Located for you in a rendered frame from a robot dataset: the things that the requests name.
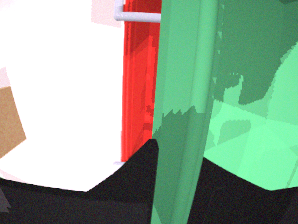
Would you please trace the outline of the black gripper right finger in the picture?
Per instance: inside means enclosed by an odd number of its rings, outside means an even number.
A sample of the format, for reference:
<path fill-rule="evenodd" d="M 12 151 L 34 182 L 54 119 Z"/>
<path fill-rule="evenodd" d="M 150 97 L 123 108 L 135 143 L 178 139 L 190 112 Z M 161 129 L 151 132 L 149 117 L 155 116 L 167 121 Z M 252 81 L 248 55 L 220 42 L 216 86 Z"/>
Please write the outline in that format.
<path fill-rule="evenodd" d="M 261 188 L 202 157 L 188 224 L 298 224 L 298 186 Z"/>

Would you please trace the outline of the red plastic tray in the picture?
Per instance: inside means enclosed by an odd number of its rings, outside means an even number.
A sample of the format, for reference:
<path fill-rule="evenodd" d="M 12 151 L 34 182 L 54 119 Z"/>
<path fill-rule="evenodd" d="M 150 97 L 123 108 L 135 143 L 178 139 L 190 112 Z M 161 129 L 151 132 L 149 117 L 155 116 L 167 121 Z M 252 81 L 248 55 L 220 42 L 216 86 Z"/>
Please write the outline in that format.
<path fill-rule="evenodd" d="M 161 14 L 162 0 L 126 0 L 124 12 Z M 126 161 L 152 139 L 160 23 L 124 22 L 121 155 Z"/>

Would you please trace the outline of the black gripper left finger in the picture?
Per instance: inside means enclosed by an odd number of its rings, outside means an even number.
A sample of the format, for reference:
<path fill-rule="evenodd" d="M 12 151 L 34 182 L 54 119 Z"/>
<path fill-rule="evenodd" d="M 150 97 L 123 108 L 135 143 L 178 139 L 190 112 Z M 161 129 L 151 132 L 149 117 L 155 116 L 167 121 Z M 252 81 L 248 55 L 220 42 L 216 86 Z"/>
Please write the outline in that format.
<path fill-rule="evenodd" d="M 0 224 L 150 224 L 157 164 L 149 139 L 86 192 L 0 179 Z"/>

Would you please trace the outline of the green plastic tray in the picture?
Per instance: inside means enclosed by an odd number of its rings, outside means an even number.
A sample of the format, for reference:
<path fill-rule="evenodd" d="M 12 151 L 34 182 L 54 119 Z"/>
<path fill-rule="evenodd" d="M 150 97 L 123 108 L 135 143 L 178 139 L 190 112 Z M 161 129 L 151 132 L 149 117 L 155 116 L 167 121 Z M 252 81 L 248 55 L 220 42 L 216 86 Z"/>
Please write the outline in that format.
<path fill-rule="evenodd" d="M 298 0 L 162 0 L 150 224 L 188 224 L 202 157 L 298 186 Z"/>

